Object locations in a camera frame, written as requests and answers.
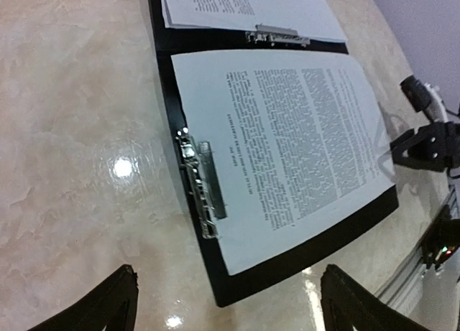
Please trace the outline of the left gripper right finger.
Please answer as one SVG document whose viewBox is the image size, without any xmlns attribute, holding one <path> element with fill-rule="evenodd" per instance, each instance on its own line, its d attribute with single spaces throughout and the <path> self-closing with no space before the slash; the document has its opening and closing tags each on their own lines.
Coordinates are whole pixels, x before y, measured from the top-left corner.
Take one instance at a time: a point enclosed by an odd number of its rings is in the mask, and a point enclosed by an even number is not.
<svg viewBox="0 0 460 331">
<path fill-rule="evenodd" d="M 326 330 L 425 329 L 382 303 L 335 264 L 329 264 L 321 277 L 321 308 Z"/>
</svg>

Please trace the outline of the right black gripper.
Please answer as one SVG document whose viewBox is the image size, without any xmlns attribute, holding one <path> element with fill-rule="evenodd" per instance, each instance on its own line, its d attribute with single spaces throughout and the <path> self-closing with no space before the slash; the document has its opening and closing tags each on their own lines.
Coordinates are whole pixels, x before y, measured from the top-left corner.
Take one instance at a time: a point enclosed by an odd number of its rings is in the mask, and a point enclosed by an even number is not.
<svg viewBox="0 0 460 331">
<path fill-rule="evenodd" d="M 433 172 L 459 168 L 459 124 L 435 122 L 410 129 L 390 143 L 394 164 Z"/>
</svg>

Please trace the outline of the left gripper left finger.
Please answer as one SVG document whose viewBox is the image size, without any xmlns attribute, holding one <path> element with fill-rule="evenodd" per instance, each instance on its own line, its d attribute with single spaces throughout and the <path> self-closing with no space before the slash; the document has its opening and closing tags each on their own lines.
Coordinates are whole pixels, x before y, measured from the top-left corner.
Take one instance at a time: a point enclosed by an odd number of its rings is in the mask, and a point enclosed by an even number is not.
<svg viewBox="0 0 460 331">
<path fill-rule="evenodd" d="M 137 274 L 124 264 L 75 304 L 32 329 L 133 330 L 138 295 Z"/>
</svg>

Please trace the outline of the white paper stack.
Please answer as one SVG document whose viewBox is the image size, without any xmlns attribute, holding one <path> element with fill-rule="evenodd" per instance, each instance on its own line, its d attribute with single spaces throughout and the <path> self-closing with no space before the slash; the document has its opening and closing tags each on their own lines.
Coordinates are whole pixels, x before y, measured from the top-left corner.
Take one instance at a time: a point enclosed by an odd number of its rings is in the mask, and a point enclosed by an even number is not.
<svg viewBox="0 0 460 331">
<path fill-rule="evenodd" d="M 231 275 L 328 230 L 393 187 L 389 139 L 350 55 L 217 50 L 174 55 L 188 130 L 206 141 Z"/>
</svg>

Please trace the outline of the black clip folder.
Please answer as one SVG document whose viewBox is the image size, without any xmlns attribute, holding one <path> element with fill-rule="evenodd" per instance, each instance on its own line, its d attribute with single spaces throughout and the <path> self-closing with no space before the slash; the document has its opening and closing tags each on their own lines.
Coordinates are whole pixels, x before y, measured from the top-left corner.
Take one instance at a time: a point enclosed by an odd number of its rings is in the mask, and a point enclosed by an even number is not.
<svg viewBox="0 0 460 331">
<path fill-rule="evenodd" d="M 244 44 L 244 39 L 234 31 L 225 33 L 222 29 L 199 29 L 191 34 L 186 34 L 179 29 L 166 29 L 160 15 L 161 8 L 160 0 L 149 0 L 167 121 L 171 135 L 176 136 L 178 130 L 186 125 L 186 120 L 173 71 L 172 54 L 203 48 L 205 42 L 197 38 L 200 34 L 206 39 L 216 41 L 218 48 L 224 47 L 226 40 L 230 42 L 232 48 L 235 48 L 238 44 Z M 218 241 L 204 237 L 205 227 L 199 216 L 202 208 L 197 205 L 193 195 L 196 184 L 188 176 L 179 148 L 175 149 L 175 156 L 180 171 L 181 193 L 185 196 L 190 210 L 196 238 L 218 307 L 227 307 L 239 302 L 318 263 L 378 225 L 399 206 L 397 189 L 390 187 L 373 201 L 319 235 L 251 269 L 231 276 L 224 264 Z"/>
</svg>

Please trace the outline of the white printed sheet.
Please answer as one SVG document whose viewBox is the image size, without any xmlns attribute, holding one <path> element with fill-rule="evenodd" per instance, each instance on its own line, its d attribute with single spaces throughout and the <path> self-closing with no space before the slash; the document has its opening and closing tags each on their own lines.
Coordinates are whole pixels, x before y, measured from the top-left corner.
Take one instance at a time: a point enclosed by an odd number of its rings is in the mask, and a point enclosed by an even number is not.
<svg viewBox="0 0 460 331">
<path fill-rule="evenodd" d="M 174 29 L 255 30 L 258 25 L 296 31 L 323 42 L 346 35 L 326 0 L 161 0 L 165 26 Z"/>
</svg>

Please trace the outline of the aluminium front rail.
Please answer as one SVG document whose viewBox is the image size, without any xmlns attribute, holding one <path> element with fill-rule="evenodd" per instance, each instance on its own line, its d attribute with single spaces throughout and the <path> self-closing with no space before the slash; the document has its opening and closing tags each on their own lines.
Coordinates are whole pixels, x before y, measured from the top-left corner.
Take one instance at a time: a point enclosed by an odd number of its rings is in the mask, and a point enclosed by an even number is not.
<svg viewBox="0 0 460 331">
<path fill-rule="evenodd" d="M 459 218 L 459 202 L 457 200 L 457 196 L 458 193 L 456 191 L 456 186 L 450 185 L 449 193 L 441 205 L 441 208 L 444 205 L 448 205 L 451 208 L 451 214 L 454 218 Z M 422 235 L 416 247 L 398 266 L 396 272 L 392 275 L 389 281 L 387 281 L 387 283 L 376 293 L 377 298 L 381 302 L 404 315 L 409 315 L 420 301 L 423 295 L 426 274 L 430 272 L 436 275 L 441 274 L 444 270 L 445 263 L 448 261 L 447 260 L 437 271 L 433 267 L 429 270 L 426 269 L 426 266 L 423 263 L 423 253 L 421 248 L 421 241 L 423 240 L 423 236 L 426 232 Z"/>
</svg>

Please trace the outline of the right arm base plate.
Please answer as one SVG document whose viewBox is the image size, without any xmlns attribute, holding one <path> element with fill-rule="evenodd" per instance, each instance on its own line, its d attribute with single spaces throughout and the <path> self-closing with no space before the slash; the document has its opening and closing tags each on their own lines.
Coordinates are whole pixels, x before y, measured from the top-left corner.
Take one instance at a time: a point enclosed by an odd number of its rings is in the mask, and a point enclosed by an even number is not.
<svg viewBox="0 0 460 331">
<path fill-rule="evenodd" d="M 437 271 L 459 249 L 459 219 L 444 205 L 421 241 L 423 263 Z"/>
</svg>

